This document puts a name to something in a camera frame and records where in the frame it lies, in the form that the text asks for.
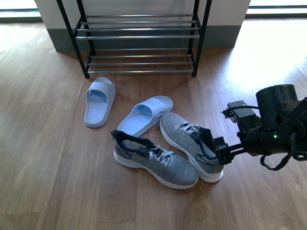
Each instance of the hardwood floor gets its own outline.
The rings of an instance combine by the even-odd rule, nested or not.
[[[92,129],[83,117],[93,78],[75,53],[56,52],[42,23],[0,24],[0,230],[307,229],[305,161],[271,172],[241,154],[220,181],[182,191],[116,163],[110,135],[135,104],[165,95],[172,112],[239,143],[220,113],[227,103],[257,105],[255,94],[277,84],[306,96],[306,28],[306,19],[245,20],[235,48],[203,50],[195,78],[107,76],[117,94],[107,122]],[[142,137],[184,156],[159,126]]]

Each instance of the shoe logo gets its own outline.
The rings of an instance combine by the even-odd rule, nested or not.
[[[196,159],[198,162],[200,162],[204,165],[214,166],[213,164],[210,164],[209,162],[207,162],[207,158],[205,157],[205,155],[203,153],[201,153],[201,154],[197,153],[197,156],[201,159],[201,161]]]
[[[123,156],[126,159],[130,159],[131,158],[131,154],[125,150],[122,150],[118,147],[116,147],[116,149],[118,150],[118,152],[121,154],[121,156]]]

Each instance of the white sole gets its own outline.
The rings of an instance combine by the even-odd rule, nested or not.
[[[117,161],[118,164],[121,164],[123,166],[129,167],[129,168],[142,168],[142,169],[146,169],[148,172],[151,173],[151,175],[153,175],[155,177],[155,179],[157,179],[161,184],[170,187],[170,188],[176,188],[176,189],[187,189],[187,188],[191,188],[193,187],[196,182],[198,181],[198,178],[196,179],[195,183],[192,185],[188,185],[188,186],[184,186],[184,185],[177,185],[177,184],[172,184],[166,180],[163,180],[161,177],[159,177],[157,174],[155,174],[153,171],[151,171],[150,169],[146,168],[145,166],[138,164],[136,162],[130,161],[128,159],[125,159],[123,157],[120,157],[117,155],[117,153],[115,152],[115,150],[113,151],[114,154],[114,159]]]
[[[181,146],[176,144],[171,138],[168,137],[168,135],[164,132],[164,130],[161,126],[161,123],[160,123],[160,129],[161,129],[161,133],[162,133],[164,139],[167,141],[168,144],[175,147],[176,149],[179,149],[180,151],[184,152],[187,155],[191,164],[193,164],[194,167],[197,169],[197,171],[199,173],[199,177],[200,177],[201,180],[203,180],[205,182],[209,182],[209,183],[214,183],[214,182],[217,182],[218,180],[220,180],[222,178],[223,170],[221,172],[215,173],[215,174],[207,173],[205,170],[203,170],[199,166],[199,164],[196,162],[196,160],[192,157],[192,155],[188,151],[186,151],[184,148],[182,148]]]

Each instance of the gray knit sneaker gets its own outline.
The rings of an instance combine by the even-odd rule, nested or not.
[[[117,130],[111,134],[115,143],[114,158],[119,164],[146,169],[160,183],[171,188],[191,188],[197,182],[198,172],[185,158],[146,138],[133,137]]]
[[[213,152],[209,129],[192,125],[174,113],[162,115],[160,129],[171,146],[186,153],[203,181],[216,182],[223,176],[224,166]]]

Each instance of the slide sandal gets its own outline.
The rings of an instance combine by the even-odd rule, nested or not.
[[[97,78],[86,91],[84,123],[91,128],[102,126],[115,98],[115,85],[107,78]]]
[[[156,125],[164,113],[170,112],[173,102],[166,96],[156,96],[134,106],[117,130],[139,137]]]

